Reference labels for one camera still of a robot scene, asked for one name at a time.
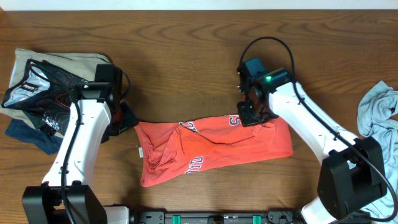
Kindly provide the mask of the red t-shirt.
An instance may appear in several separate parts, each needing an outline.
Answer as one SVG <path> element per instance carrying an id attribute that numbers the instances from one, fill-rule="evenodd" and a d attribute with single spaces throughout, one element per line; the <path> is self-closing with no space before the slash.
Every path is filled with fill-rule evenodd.
<path id="1" fill-rule="evenodd" d="M 135 127 L 143 153 L 141 185 L 151 187 L 182 174 L 290 157 L 292 140 L 282 118 L 244 127 L 238 115 Z"/>

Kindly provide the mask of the light blue t-shirt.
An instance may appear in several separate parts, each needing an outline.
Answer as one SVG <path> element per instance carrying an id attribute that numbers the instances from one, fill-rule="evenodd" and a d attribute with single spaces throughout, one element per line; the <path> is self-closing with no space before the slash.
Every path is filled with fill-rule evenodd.
<path id="1" fill-rule="evenodd" d="M 360 135 L 374 138 L 382 148 L 385 176 L 397 191 L 397 91 L 383 81 L 374 85 L 358 105 Z"/>

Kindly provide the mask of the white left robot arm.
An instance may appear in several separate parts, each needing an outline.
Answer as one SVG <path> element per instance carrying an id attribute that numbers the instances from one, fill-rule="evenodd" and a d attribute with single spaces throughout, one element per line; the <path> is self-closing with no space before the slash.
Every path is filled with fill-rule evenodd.
<path id="1" fill-rule="evenodd" d="M 108 128 L 120 123 L 121 88 L 110 82 L 77 85 L 62 145 L 40 186 L 27 187 L 22 205 L 29 223 L 130 223 L 125 205 L 103 206 L 91 189 Z"/>

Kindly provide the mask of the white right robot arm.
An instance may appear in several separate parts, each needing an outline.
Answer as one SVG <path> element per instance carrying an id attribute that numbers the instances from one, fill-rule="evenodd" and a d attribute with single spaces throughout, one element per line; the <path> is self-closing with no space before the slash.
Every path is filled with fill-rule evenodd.
<path id="1" fill-rule="evenodd" d="M 330 118 L 284 68 L 238 68 L 244 126 L 282 118 L 307 143 L 320 165 L 317 197 L 297 212 L 271 210 L 266 223 L 371 223 L 361 208 L 385 196 L 382 149 Z"/>

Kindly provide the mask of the folded beige shirt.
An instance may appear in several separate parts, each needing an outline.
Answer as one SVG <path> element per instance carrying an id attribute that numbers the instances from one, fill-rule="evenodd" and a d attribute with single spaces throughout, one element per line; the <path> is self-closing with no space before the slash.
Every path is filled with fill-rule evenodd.
<path id="1" fill-rule="evenodd" d="M 49 62 L 87 81 L 95 79 L 97 64 L 111 63 L 107 56 L 89 53 L 38 53 L 26 49 L 16 49 L 15 56 L 16 61 L 14 62 L 9 88 L 22 81 L 25 75 L 25 66 L 29 59 Z"/>

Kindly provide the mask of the folded navy blue shirt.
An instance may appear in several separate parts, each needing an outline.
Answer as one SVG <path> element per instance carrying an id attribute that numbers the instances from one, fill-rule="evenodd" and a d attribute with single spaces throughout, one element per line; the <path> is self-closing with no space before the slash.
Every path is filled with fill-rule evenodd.
<path id="1" fill-rule="evenodd" d="M 24 143 L 34 144 L 47 155 L 57 153 L 63 141 L 60 137 L 49 136 L 41 130 L 31 128 L 19 119 L 11 120 L 5 135 Z"/>

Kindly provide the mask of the folded black patterned shirt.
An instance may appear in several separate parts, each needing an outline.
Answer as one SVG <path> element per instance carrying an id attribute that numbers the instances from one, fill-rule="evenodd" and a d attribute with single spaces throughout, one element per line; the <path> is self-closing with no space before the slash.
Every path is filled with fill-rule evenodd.
<path id="1" fill-rule="evenodd" d="M 34 128 L 46 134 L 63 136 L 72 103 L 66 89 L 87 82 L 46 60 L 28 59 L 22 80 L 6 91 L 1 106 L 26 115 Z"/>

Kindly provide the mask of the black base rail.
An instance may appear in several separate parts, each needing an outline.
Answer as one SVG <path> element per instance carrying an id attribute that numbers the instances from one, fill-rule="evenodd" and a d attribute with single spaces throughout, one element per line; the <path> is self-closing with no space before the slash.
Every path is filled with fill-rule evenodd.
<path id="1" fill-rule="evenodd" d="M 298 213 L 291 210 L 265 212 L 134 212 L 132 224 L 306 224 Z"/>

